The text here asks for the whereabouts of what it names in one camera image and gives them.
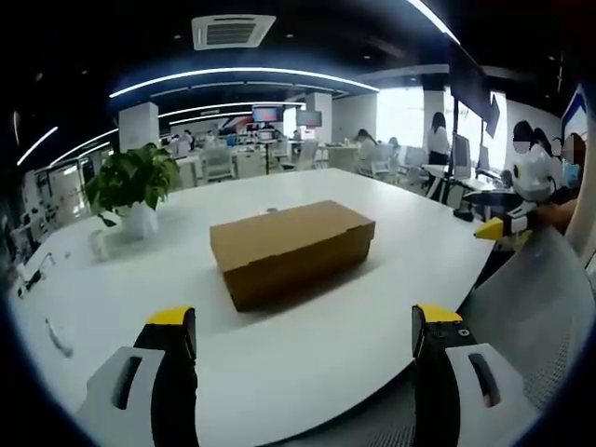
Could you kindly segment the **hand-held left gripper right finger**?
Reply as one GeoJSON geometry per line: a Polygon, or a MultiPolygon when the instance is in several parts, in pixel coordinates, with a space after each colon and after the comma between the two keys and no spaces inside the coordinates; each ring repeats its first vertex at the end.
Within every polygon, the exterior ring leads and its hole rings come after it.
{"type": "Polygon", "coordinates": [[[415,446],[512,446],[538,417],[522,376],[454,311],[412,307],[415,446]]]}

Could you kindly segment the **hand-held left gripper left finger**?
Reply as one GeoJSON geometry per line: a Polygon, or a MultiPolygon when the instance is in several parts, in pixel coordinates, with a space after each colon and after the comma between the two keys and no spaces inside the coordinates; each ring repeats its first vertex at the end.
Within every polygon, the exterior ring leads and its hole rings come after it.
{"type": "Polygon", "coordinates": [[[88,379],[77,423],[99,446],[197,446],[196,311],[159,311],[88,379]]]}

